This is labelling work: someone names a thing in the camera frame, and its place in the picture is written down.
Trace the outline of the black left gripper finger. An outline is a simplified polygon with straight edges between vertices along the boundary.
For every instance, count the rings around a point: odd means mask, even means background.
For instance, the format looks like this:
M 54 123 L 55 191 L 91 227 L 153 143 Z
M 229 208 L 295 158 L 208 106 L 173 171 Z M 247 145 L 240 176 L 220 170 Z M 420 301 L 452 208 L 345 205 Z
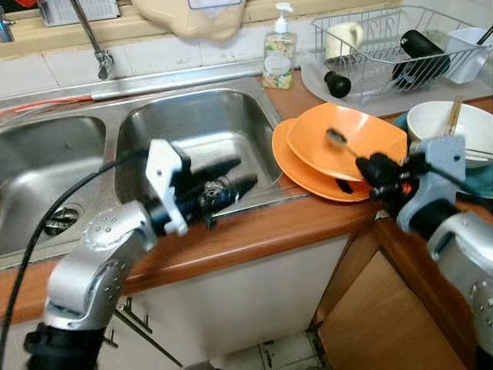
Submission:
M 240 163 L 242 163 L 242 160 L 237 157 L 227 157 L 219 159 L 217 162 L 207 163 L 193 171 L 193 179 L 202 183 L 214 182 L 214 180 L 226 176 L 230 170 L 235 169 Z
M 212 182 L 212 210 L 223 210 L 236 204 L 258 182 L 256 175 L 219 177 Z

